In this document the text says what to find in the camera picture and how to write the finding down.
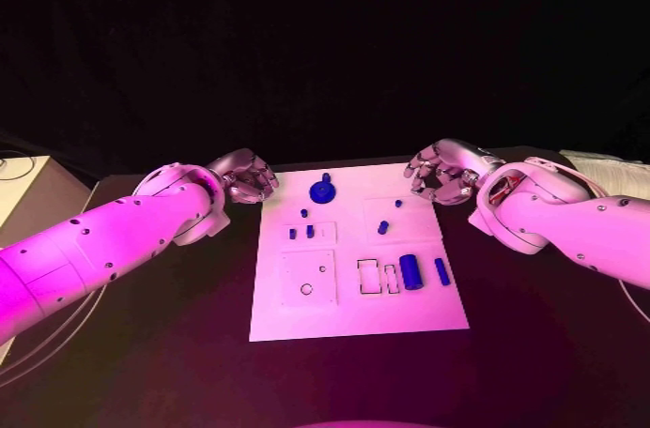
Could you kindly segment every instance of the white board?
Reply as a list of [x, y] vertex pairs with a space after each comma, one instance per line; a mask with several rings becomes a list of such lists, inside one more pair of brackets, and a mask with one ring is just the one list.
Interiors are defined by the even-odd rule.
[[[324, 172], [336, 198], [319, 205], [309, 189]], [[434, 206], [411, 195], [402, 172], [397, 163], [278, 173], [280, 188], [261, 210], [252, 342], [469, 328]], [[382, 221], [389, 222], [385, 235], [378, 234]], [[306, 235], [309, 224], [313, 238]], [[290, 229], [297, 230], [296, 239]], [[415, 255], [424, 281], [414, 291], [404, 288], [404, 254]], [[440, 282], [438, 257], [450, 285]], [[376, 261], [381, 293], [375, 286], [373, 293], [362, 294], [362, 259]], [[365, 277], [376, 279], [368, 268]]]

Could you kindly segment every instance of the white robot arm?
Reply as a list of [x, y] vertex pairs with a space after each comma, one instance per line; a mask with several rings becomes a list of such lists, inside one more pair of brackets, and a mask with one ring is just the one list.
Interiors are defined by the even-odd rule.
[[278, 180], [250, 149], [199, 167], [173, 163], [127, 196], [0, 252], [0, 344], [118, 279], [170, 242], [193, 243], [229, 224], [225, 195], [252, 204]]
[[[414, 193], [443, 205], [469, 200], [477, 209], [470, 223], [515, 251], [535, 254], [549, 242], [581, 266], [627, 283], [650, 288], [650, 201], [607, 196], [591, 183], [597, 198], [539, 158], [505, 163], [493, 154], [454, 139], [428, 146], [407, 165]], [[443, 183], [425, 188], [424, 177], [437, 171]]]

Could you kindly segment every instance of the black curtain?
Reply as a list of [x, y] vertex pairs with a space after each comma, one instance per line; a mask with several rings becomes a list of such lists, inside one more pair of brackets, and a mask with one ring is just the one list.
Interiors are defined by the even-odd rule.
[[414, 154], [650, 161], [644, 0], [0, 0], [0, 140], [94, 177]]

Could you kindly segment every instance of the blue object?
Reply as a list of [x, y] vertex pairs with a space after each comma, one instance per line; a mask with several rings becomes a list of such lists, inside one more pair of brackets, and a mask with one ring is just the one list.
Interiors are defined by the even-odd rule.
[[444, 262], [440, 258], [437, 259], [437, 274], [440, 275], [440, 282], [443, 285], [450, 285], [451, 281], [447, 275], [447, 269], [444, 268]]
[[311, 198], [311, 201], [320, 205], [329, 203], [336, 196], [336, 189], [330, 181], [332, 177], [329, 176], [329, 173], [323, 173], [323, 181], [314, 183], [309, 189], [309, 197]]
[[424, 287], [422, 277], [420, 276], [420, 268], [417, 267], [417, 259], [412, 254], [399, 257], [399, 268], [402, 270], [404, 288], [417, 290]]
[[384, 236], [386, 234], [386, 231], [389, 230], [389, 223], [386, 221], [382, 221], [379, 223], [379, 229], [376, 232]]

